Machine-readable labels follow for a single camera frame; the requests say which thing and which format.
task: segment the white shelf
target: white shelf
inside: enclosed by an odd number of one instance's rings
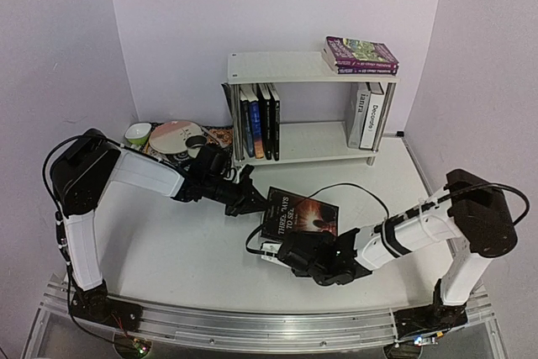
[[[228,83],[380,82],[398,83],[391,75],[338,75],[320,52],[243,52],[228,56]]]
[[[280,160],[249,157],[236,165],[267,166],[311,161],[363,159],[375,156],[371,150],[349,149],[346,146],[344,123],[314,122],[309,124],[282,124],[280,126]]]

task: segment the table surface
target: table surface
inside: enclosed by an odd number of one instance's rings
[[[336,182],[356,182],[385,201],[391,214],[427,193],[404,143],[383,138],[374,166],[331,161],[257,167],[252,177],[303,195]],[[317,199],[340,206],[339,232],[375,224],[383,211],[356,188],[323,191]],[[322,288],[245,251],[261,214],[224,216],[213,201],[178,203],[113,183],[96,215],[103,276],[111,293],[159,304],[265,313],[329,313],[427,304],[451,263],[445,242],[388,263],[352,284]]]

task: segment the lavender wall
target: lavender wall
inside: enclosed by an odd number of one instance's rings
[[[402,62],[388,130],[405,126],[437,0],[113,0],[141,119],[222,124],[233,51],[320,50],[328,34],[386,42]],[[341,119],[341,86],[287,85],[284,121]]]
[[[538,0],[440,0],[406,135],[439,187],[463,167],[534,204],[520,242],[485,276],[510,357],[536,357]],[[513,214],[522,204],[512,202]]]
[[[0,2],[0,345],[18,357],[45,283],[64,271],[40,180],[48,150],[135,120],[112,0]]]

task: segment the bowl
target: bowl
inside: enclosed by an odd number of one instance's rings
[[[133,145],[143,145],[151,133],[151,124],[147,122],[139,122],[129,126],[127,132],[125,132],[125,139]]]

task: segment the purple book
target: purple book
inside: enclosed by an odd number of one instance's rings
[[[398,69],[364,69],[361,67],[340,67],[335,66],[337,69],[334,69],[339,75],[396,75]]]
[[[349,38],[327,37],[324,53],[332,66],[397,69],[398,60],[385,44]]]

